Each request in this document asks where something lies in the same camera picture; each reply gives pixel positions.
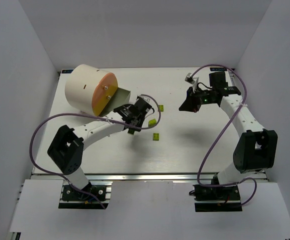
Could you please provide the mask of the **long lime lego brick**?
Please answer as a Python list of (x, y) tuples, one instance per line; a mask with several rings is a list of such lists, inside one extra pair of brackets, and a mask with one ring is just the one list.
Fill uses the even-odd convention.
[(130, 134), (130, 135), (134, 135), (135, 132), (136, 132), (135, 129), (131, 129), (131, 128), (129, 128), (127, 133)]

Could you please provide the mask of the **lime curved lego brick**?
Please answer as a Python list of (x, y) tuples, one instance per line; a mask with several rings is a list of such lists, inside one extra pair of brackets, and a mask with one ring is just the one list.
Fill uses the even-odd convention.
[(148, 121), (148, 127), (152, 127), (155, 126), (157, 124), (157, 120), (156, 119), (151, 119)]

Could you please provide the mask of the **lime square lego brick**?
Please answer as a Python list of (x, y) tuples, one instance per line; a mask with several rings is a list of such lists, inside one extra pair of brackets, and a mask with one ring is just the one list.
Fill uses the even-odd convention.
[(152, 140), (153, 141), (159, 141), (160, 140), (160, 134), (159, 133), (153, 133), (152, 135)]

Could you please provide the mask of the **cream cylindrical sorting container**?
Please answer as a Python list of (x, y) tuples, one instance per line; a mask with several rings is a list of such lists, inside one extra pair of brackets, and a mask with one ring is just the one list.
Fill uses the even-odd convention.
[(65, 97), (68, 103), (92, 116), (95, 116), (92, 110), (92, 97), (96, 86), (93, 75), (99, 70), (101, 69), (81, 64), (72, 71), (65, 84)]

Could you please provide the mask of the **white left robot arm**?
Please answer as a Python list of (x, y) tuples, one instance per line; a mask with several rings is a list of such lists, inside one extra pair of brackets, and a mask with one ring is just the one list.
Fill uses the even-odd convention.
[(56, 132), (47, 154), (72, 185), (91, 192), (92, 185), (81, 168), (84, 150), (112, 134), (126, 129), (133, 132), (136, 127), (142, 127), (151, 108), (149, 101), (139, 96), (134, 104), (115, 108), (104, 121), (95, 120), (74, 128), (63, 125)]

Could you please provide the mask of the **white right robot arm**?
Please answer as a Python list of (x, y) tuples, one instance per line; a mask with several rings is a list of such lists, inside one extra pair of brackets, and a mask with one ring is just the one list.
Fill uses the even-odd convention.
[(239, 140), (232, 155), (232, 163), (217, 173), (208, 187), (231, 187), (241, 183), (251, 174), (270, 169), (274, 165), (278, 135), (267, 130), (252, 115), (244, 103), (241, 92), (226, 81), (224, 71), (209, 74), (209, 86), (203, 90), (199, 81), (188, 74), (185, 81), (192, 86), (179, 111), (196, 113), (201, 106), (216, 104), (228, 116)]

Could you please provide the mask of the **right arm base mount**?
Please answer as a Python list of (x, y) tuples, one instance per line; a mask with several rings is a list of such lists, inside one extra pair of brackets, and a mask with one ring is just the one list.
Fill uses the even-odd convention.
[(197, 213), (243, 211), (237, 186), (208, 188), (196, 184), (188, 194), (194, 197), (194, 207)]

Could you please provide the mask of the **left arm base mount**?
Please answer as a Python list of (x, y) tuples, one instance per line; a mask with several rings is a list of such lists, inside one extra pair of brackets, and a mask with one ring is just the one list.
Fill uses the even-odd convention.
[(81, 192), (70, 184), (63, 184), (58, 203), (59, 209), (105, 210), (109, 205), (110, 187), (89, 183)]

